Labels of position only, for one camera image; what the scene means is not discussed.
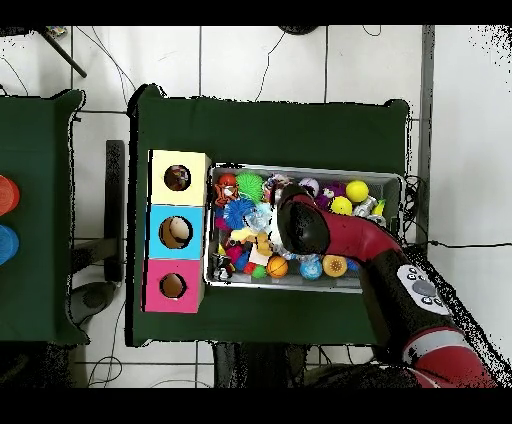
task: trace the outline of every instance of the toy block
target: toy block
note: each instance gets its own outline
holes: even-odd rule
[[[203,299],[202,260],[149,259],[143,312],[197,313]]]
[[[204,208],[151,205],[150,259],[202,259]]]
[[[150,150],[152,204],[204,206],[210,159],[204,153]]]

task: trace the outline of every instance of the green table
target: green table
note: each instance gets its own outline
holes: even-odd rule
[[[0,340],[84,343],[66,315],[70,275],[69,122],[82,92],[52,99],[0,97],[0,174],[20,203],[0,217],[20,239],[0,266]]]
[[[405,171],[408,105],[240,103],[164,99],[155,85],[130,100],[127,344],[218,340],[374,344],[362,296],[207,286],[199,313],[140,310],[148,149],[206,153],[215,162]]]

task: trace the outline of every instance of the yellow ball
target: yellow ball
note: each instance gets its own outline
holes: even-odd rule
[[[346,193],[351,202],[359,203],[368,197],[368,186],[364,181],[351,181],[347,184]]]
[[[332,200],[330,211],[338,215],[352,215],[352,203],[346,197],[338,196]]]

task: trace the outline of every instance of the plush toy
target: plush toy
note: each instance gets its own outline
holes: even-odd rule
[[[315,203],[320,209],[328,210],[332,199],[338,196],[345,196],[345,184],[332,183],[326,185],[315,198]]]

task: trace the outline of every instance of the pink box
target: pink box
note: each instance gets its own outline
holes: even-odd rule
[[[186,285],[183,295],[176,299],[166,297],[160,290],[160,281],[172,273],[180,275]],[[143,312],[197,313],[204,293],[202,260],[148,259],[145,290]]]

